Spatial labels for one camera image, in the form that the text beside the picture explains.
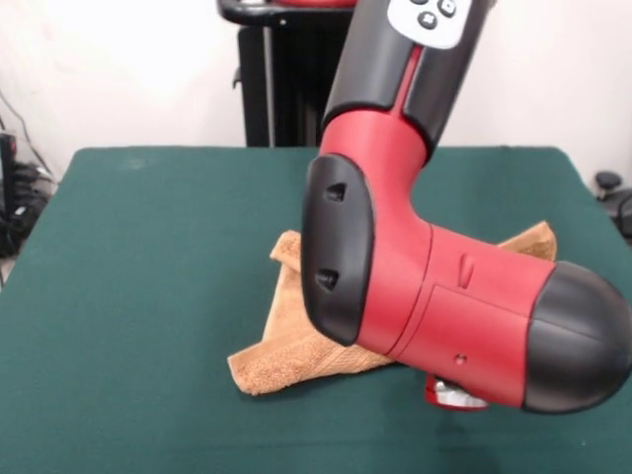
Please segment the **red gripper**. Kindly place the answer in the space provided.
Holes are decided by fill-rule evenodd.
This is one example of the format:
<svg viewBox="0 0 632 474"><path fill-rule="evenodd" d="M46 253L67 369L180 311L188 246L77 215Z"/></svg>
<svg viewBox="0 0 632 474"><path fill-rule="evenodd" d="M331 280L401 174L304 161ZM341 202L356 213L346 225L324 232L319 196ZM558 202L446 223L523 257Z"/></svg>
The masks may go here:
<svg viewBox="0 0 632 474"><path fill-rule="evenodd" d="M458 384L429 373L426 375L425 400L452 411L481 411L489 407L486 400L472 395Z"/></svg>

